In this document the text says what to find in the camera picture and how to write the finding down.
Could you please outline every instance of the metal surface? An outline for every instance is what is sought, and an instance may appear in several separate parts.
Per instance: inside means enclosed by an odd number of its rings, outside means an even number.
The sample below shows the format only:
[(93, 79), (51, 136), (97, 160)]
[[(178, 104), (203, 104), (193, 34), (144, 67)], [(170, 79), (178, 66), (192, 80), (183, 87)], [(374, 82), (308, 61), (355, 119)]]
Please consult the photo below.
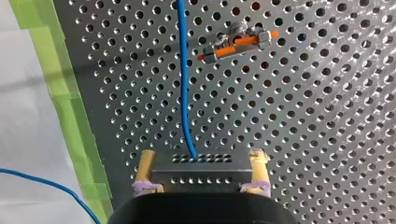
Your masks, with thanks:
[(197, 159), (183, 152), (155, 157), (151, 180), (166, 192), (238, 192), (240, 184), (251, 181), (246, 150), (204, 149)]
[[(118, 207), (143, 148), (187, 153), (172, 1), (55, 0)], [(395, 223), (395, 1), (196, 1), (188, 12), (191, 134), (263, 147), (274, 198), (301, 223)], [(196, 54), (247, 20), (268, 49), (207, 66)]]

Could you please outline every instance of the cable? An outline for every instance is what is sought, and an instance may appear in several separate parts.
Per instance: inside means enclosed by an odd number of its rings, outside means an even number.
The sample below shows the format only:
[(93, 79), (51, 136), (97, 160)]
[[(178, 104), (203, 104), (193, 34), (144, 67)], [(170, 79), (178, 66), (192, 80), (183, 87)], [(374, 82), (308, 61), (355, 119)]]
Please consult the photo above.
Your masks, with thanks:
[(189, 128), (189, 69), (187, 67), (187, 28), (186, 18), (184, 15), (184, 0), (177, 1), (178, 30), (180, 38), (180, 71), (181, 71), (181, 125), (184, 137), (186, 138), (187, 147), (192, 158), (197, 157), (197, 153), (192, 143)]
[(28, 180), (33, 180), (33, 181), (35, 181), (35, 182), (39, 182), (39, 183), (42, 183), (42, 184), (50, 185), (50, 186), (52, 186), (52, 187), (54, 187), (54, 188), (56, 188), (56, 189), (60, 189), (60, 190), (62, 190), (62, 191), (64, 191), (64, 192), (70, 194), (70, 195), (77, 201), (77, 203), (78, 203), (79, 205), (81, 205), (81, 207), (90, 215), (90, 217), (93, 219), (93, 221), (94, 221), (96, 224), (100, 224), (99, 218), (98, 218), (98, 217), (95, 215), (95, 213), (88, 207), (88, 205), (85, 204), (85, 203), (77, 196), (77, 194), (76, 194), (73, 190), (71, 190), (71, 189), (69, 189), (69, 188), (67, 188), (67, 187), (65, 187), (65, 186), (63, 186), (63, 185), (60, 185), (60, 184), (58, 184), (58, 183), (52, 182), (52, 181), (50, 181), (50, 180), (43, 179), (43, 178), (36, 177), (36, 176), (32, 176), (32, 175), (27, 175), (27, 174), (24, 174), (24, 173), (21, 173), (21, 172), (18, 172), (18, 171), (13, 171), (13, 170), (8, 170), (8, 169), (0, 168), (0, 173), (8, 174), (8, 175), (15, 175), (15, 176), (19, 176), (19, 177), (22, 177), (22, 178), (25, 178), (25, 179), (28, 179)]

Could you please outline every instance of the hole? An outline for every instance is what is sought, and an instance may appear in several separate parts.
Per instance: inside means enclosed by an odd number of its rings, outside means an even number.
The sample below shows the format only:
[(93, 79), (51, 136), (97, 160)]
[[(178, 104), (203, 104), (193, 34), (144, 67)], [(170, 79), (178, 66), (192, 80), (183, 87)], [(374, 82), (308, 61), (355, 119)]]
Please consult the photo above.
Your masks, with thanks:
[(279, 39), (277, 40), (277, 44), (278, 44), (279, 46), (284, 46), (284, 45), (286, 44), (286, 39), (285, 39), (285, 38), (279, 38)]
[(343, 11), (347, 10), (347, 4), (345, 4), (345, 3), (340, 3), (340, 4), (338, 4), (337, 10), (338, 10), (339, 12), (343, 12)]
[(297, 35), (297, 40), (303, 42), (306, 40), (306, 34), (299, 34)]
[(295, 19), (296, 21), (302, 21), (302, 20), (304, 19), (304, 14), (303, 14), (303, 13), (297, 13), (297, 14), (294, 16), (294, 19)]
[(370, 26), (370, 21), (369, 20), (362, 20), (361, 21), (361, 28), (367, 28)]
[(275, 26), (281, 26), (283, 24), (282, 18), (276, 18), (275, 20)]
[(125, 16), (119, 16), (119, 23), (123, 24), (126, 22), (126, 17)]
[(158, 14), (161, 13), (161, 8), (156, 6), (156, 7), (154, 7), (154, 8), (152, 9), (152, 12), (153, 12), (154, 14), (158, 15)]
[(281, 58), (280, 59), (280, 64), (281, 65), (286, 65), (286, 64), (288, 64), (288, 62), (289, 62), (289, 60), (287, 58)]
[(198, 39), (198, 42), (200, 45), (203, 45), (206, 43), (206, 38), (204, 36), (200, 36)]
[(268, 66), (269, 66), (269, 63), (268, 63), (268, 62), (262, 62), (262, 63), (260, 64), (260, 67), (261, 67), (262, 70), (267, 69)]
[(252, 4), (251, 4), (251, 9), (252, 9), (253, 11), (259, 10), (259, 9), (260, 9), (260, 3), (258, 3), (258, 2), (252, 3)]
[(97, 1), (95, 3), (95, 6), (96, 6), (96, 8), (100, 9), (100, 8), (103, 8), (105, 6), (105, 4), (102, 1)]
[(134, 14), (134, 16), (135, 16), (137, 19), (141, 20), (141, 19), (143, 19), (144, 13), (143, 13), (143, 11), (141, 11), (141, 10), (137, 10), (136, 13)]
[(393, 17), (391, 15), (387, 15), (382, 18), (382, 22), (387, 24), (387, 23), (390, 23), (392, 21), (392, 19), (393, 19)]
[(361, 7), (367, 7), (370, 3), (370, 0), (360, 0), (359, 1), (359, 6)]
[(234, 16), (239, 15), (239, 13), (241, 13), (241, 10), (239, 9), (239, 7), (233, 7), (232, 13)]
[(274, 6), (277, 6), (277, 5), (280, 4), (280, 0), (271, 0), (271, 3), (272, 3)]
[(326, 13), (326, 10), (324, 8), (322, 8), (322, 7), (318, 8), (317, 11), (316, 11), (316, 14), (317, 14), (318, 17), (324, 16), (325, 13)]
[(166, 33), (166, 28), (165, 28), (164, 26), (158, 27), (158, 33), (159, 33), (160, 35), (165, 34), (165, 33)]
[(326, 29), (320, 29), (320, 30), (318, 31), (318, 36), (324, 37), (324, 36), (326, 36), (326, 35), (327, 35), (327, 30), (326, 30)]
[(220, 18), (221, 18), (220, 13), (218, 13), (218, 12), (213, 13), (212, 19), (213, 19), (214, 21), (219, 21)]

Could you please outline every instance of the blue wire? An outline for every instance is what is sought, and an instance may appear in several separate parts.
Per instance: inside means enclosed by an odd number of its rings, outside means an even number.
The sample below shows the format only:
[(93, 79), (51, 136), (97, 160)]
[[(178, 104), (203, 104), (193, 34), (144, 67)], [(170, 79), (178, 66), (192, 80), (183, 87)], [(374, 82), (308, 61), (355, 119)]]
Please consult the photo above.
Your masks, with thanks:
[(100, 224), (99, 218), (98, 218), (98, 217), (95, 215), (95, 213), (87, 206), (87, 204), (85, 204), (85, 203), (77, 196), (77, 194), (76, 194), (73, 190), (71, 190), (71, 189), (69, 189), (69, 188), (67, 188), (67, 187), (65, 187), (65, 186), (63, 186), (63, 185), (60, 185), (60, 184), (58, 184), (58, 183), (52, 182), (52, 181), (50, 181), (50, 180), (43, 179), (43, 178), (36, 177), (36, 176), (32, 176), (32, 175), (27, 175), (27, 174), (24, 174), (24, 173), (21, 173), (21, 172), (18, 172), (18, 171), (13, 171), (13, 170), (8, 170), (8, 169), (0, 168), (0, 173), (4, 173), (4, 174), (8, 174), (8, 175), (16, 175), (16, 176), (19, 176), (19, 177), (22, 177), (22, 178), (25, 178), (25, 179), (28, 179), (28, 180), (33, 180), (33, 181), (35, 181), (35, 182), (39, 182), (39, 183), (42, 183), (42, 184), (50, 185), (50, 186), (52, 186), (52, 187), (55, 187), (56, 189), (63, 190), (64, 192), (70, 194), (70, 195), (77, 201), (77, 203), (79, 203), (79, 205), (81, 205), (81, 207), (84, 208), (84, 210), (90, 215), (90, 217), (93, 219), (93, 221), (94, 221), (96, 224)]
[(189, 128), (189, 69), (187, 67), (187, 28), (186, 18), (184, 15), (184, 0), (177, 1), (178, 30), (180, 38), (180, 71), (181, 71), (181, 125), (183, 127), (184, 137), (186, 138), (187, 147), (193, 158), (197, 157), (194, 144), (192, 143)]

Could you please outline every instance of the black object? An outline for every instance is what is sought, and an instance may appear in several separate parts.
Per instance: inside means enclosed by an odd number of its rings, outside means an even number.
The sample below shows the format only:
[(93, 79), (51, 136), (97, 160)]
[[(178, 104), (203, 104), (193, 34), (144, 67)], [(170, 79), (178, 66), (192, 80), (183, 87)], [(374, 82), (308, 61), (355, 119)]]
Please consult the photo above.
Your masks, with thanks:
[(125, 203), (109, 224), (227, 223), (295, 224), (273, 200), (249, 193), (157, 193)]

